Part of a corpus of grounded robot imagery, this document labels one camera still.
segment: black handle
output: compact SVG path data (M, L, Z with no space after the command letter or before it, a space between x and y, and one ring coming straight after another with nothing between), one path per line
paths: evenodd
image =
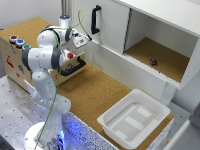
M100 30L96 28L96 12L101 10L100 6L96 6L96 8L94 8L92 10L92 26L91 26L91 30L92 30L92 34L96 34L98 33Z
M77 66L75 66L75 67L73 67L73 68L71 68L71 69L66 69L65 71L64 71L64 70L61 70L61 71L60 71L60 74L61 74L62 76L65 76L65 77L66 77L66 76L69 76L70 74L76 72L77 70L79 70L80 68L82 68L82 67L84 67L84 66L86 65L86 62L85 62L84 60L82 60L82 59L80 58L80 56L77 57L77 61L80 63L79 65L77 65Z

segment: brown work surface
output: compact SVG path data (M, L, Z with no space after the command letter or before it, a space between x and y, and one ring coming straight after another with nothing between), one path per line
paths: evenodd
M59 94L71 100L72 113L120 150L123 148L105 134L97 118L129 92L131 92L129 88L90 64L87 64L85 70L62 83L58 90ZM148 148L172 119L173 115L170 114L137 150Z
M18 35L27 44L30 44L32 47L37 47L38 34L49 24L47 21L36 17L0 31L0 36L9 42L11 35ZM82 72L62 83L58 93L71 100L72 113L119 149L123 149L104 133L102 126L97 122L97 118L130 91L131 89L128 87L104 74L92 65L87 64ZM172 119L173 116L169 115L137 150L146 149Z
M181 82L190 60L188 57L149 38L144 38L142 41L125 51L125 53L178 82ZM152 66L150 64L151 58L157 59L158 64Z
M26 44L30 44L32 47L38 47L37 37L47 25L50 25L50 23L40 17L35 17L6 28L5 30L1 30L0 37L9 42L10 36L17 35L19 39L25 40Z

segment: white plastic tray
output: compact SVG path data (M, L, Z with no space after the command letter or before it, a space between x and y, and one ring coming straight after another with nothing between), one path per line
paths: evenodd
M97 120L118 144L135 149L169 113L169 108L135 89Z

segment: cabinet shelf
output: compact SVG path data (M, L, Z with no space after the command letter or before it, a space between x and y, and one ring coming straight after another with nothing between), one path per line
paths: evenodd
M149 38L144 38L125 53L178 82L181 82L190 60ZM151 58L157 59L158 64L152 66L149 63Z

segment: small dark object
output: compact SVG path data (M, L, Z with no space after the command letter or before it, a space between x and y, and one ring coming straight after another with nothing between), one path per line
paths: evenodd
M155 58L150 59L150 64L151 64L152 66L157 65L157 60L156 60Z

